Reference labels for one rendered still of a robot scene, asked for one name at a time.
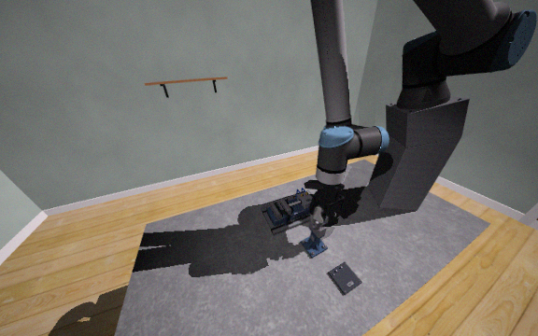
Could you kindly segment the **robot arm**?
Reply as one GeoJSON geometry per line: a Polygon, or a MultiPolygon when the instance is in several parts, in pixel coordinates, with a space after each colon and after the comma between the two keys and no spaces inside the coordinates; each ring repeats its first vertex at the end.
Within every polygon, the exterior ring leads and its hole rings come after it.
{"type": "MultiPolygon", "coordinates": [[[[348,160],[384,152],[389,134],[379,126],[351,124],[343,0],[310,1],[328,128],[319,137],[317,180],[304,187],[323,189],[319,182],[344,181],[348,160]]],[[[533,9],[512,14],[504,2],[413,1],[436,31],[403,46],[403,88],[397,101],[402,109],[448,102],[446,77],[511,68],[530,44],[537,22],[533,9]]]]}

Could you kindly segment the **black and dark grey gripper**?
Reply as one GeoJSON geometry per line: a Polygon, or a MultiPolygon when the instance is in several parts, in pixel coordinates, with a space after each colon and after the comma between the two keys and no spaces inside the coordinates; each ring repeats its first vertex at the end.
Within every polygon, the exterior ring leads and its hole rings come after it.
{"type": "Polygon", "coordinates": [[[336,217],[335,212],[343,209],[345,202],[345,197],[340,194],[340,190],[344,189],[345,185],[343,185],[342,183],[338,185],[326,185],[321,182],[319,183],[322,187],[324,187],[323,189],[317,189],[309,205],[309,213],[313,226],[315,224],[315,221],[318,221],[321,224],[323,223],[323,218],[321,216],[321,208],[323,209],[324,204],[324,216],[332,215],[336,217]],[[329,209],[327,206],[329,207],[329,209]]]}

